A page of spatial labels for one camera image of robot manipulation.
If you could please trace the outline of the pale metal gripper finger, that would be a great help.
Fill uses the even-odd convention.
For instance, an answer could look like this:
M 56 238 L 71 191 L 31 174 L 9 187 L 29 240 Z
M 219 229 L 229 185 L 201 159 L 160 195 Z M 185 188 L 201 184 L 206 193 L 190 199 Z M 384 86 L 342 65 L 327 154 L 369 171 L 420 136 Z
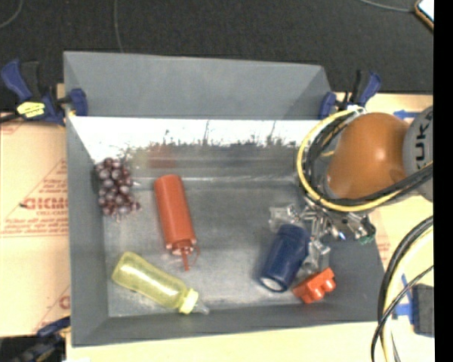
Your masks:
M 331 248 L 323 244 L 320 240 L 311 241 L 309 253 L 304 260 L 302 269 L 307 275 L 312 275 L 325 270 L 329 267 Z
M 284 207 L 270 207 L 269 227 L 271 231 L 278 231 L 282 225 L 305 227 L 302 212 L 293 204 Z

